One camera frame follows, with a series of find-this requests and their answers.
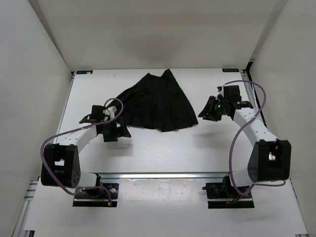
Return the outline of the black pleated skirt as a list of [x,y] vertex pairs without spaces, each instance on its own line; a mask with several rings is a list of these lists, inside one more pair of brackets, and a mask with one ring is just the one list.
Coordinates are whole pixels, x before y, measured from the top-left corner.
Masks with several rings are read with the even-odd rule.
[[196,114],[170,69],[146,74],[117,96],[128,126],[169,132],[198,124]]

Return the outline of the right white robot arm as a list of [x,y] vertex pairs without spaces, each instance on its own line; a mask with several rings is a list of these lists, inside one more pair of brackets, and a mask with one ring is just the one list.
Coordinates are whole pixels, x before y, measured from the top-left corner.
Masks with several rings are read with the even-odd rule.
[[[240,187],[268,181],[283,181],[289,178],[291,144],[280,140],[256,117],[256,111],[248,101],[230,102],[223,96],[210,96],[199,117],[204,120],[220,121],[229,116],[240,130],[233,138],[229,151],[230,180],[222,184],[222,193],[234,197]],[[237,137],[244,133],[248,138],[252,152],[247,166],[233,171],[233,149]]]

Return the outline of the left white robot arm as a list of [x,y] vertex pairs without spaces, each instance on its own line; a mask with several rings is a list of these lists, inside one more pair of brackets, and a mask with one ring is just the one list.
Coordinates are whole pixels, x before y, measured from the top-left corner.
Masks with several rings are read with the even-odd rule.
[[116,142],[120,137],[131,137],[122,116],[111,123],[84,128],[86,125],[107,120],[110,120],[109,116],[92,118],[92,115],[86,115],[79,122],[80,130],[70,133],[60,143],[45,145],[43,157],[47,166],[64,187],[85,188],[93,198],[102,195],[104,186],[100,175],[81,171],[79,153],[99,134],[103,135],[104,142]]

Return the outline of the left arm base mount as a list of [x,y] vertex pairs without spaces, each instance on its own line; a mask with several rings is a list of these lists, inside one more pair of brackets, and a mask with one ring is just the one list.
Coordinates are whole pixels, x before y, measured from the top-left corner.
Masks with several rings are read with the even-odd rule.
[[80,191],[73,199],[73,207],[117,207],[119,196],[119,179],[107,178],[98,174],[97,185],[104,189]]

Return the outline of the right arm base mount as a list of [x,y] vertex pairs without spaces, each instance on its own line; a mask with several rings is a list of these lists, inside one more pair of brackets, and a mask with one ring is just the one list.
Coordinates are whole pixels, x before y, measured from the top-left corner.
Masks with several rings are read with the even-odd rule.
[[206,191],[208,209],[247,209],[254,208],[251,193],[240,196],[231,185],[228,175],[221,182],[207,182],[202,190]]

